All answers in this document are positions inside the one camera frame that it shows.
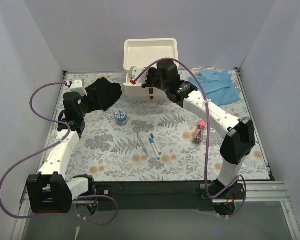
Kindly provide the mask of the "cream three-drawer organizer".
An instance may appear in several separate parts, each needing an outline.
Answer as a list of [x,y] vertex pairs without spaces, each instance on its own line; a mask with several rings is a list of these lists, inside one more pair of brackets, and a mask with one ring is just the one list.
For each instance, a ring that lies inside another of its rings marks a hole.
[[133,102],[162,102],[168,97],[156,87],[148,87],[146,80],[158,78],[157,66],[153,62],[163,59],[178,59],[178,45],[174,38],[128,39],[124,43],[123,68],[126,80],[123,83],[124,93]]

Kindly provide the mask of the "blue round tin jar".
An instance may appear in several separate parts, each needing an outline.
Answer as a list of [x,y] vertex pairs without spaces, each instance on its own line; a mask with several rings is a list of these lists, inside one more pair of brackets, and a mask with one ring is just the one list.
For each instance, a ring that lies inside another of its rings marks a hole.
[[128,122],[128,115],[124,109],[118,109],[114,112],[114,119],[117,125],[124,126]]

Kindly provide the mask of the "white marker green cap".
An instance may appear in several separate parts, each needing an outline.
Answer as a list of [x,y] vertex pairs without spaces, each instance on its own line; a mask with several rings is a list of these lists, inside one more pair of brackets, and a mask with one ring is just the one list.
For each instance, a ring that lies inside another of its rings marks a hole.
[[151,139],[152,139],[152,141],[153,141],[153,143],[154,143],[154,146],[155,146],[155,148],[156,148],[158,154],[161,155],[162,152],[161,152],[161,150],[160,150],[160,148],[159,148],[159,145],[158,145],[158,143],[157,143],[157,140],[156,140],[154,134],[151,133],[150,136],[151,136]]

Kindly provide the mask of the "white marker blue cap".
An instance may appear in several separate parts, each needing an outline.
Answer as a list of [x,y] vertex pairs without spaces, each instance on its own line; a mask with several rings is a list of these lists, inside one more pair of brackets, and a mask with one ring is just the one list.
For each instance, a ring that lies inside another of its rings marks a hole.
[[154,155],[155,155],[156,159],[157,159],[157,160],[160,160],[160,156],[159,156],[159,153],[158,153],[158,151],[157,151],[157,149],[156,149],[156,147],[155,147],[155,144],[154,144],[153,139],[152,139],[152,138],[149,138],[149,142],[150,142],[150,145],[151,145],[151,147],[152,147],[152,149],[153,149],[153,152],[154,152]]

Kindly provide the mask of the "pink-capped tube of pencils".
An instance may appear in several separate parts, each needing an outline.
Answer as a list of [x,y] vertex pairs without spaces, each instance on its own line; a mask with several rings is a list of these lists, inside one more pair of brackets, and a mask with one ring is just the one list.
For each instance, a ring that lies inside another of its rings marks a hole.
[[200,144],[202,142],[202,137],[204,135],[204,130],[207,126],[207,123],[204,120],[200,120],[197,124],[197,129],[193,137],[193,142],[195,144]]

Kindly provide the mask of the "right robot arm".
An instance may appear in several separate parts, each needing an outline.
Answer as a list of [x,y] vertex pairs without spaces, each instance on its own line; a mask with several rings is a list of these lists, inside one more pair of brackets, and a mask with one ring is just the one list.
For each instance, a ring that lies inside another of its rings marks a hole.
[[209,199],[227,199],[235,192],[242,164],[256,144],[254,123],[249,117],[240,119],[214,104],[200,82],[194,85],[181,80],[177,63],[177,59],[169,57],[151,63],[140,73],[145,76],[142,87],[163,91],[171,102],[205,121],[207,141],[211,129],[223,139],[220,147],[223,163],[215,182],[217,193],[210,194],[212,187],[208,185],[205,192]]

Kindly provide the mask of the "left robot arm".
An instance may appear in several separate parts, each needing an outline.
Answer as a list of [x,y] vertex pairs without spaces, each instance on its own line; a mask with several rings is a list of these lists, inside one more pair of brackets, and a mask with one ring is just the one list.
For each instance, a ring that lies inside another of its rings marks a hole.
[[65,180],[67,166],[85,129],[85,116],[93,110],[87,94],[67,92],[63,95],[63,111],[58,116],[57,140],[37,174],[26,180],[31,210],[35,214],[66,214],[73,200],[96,196],[93,177],[77,175]]

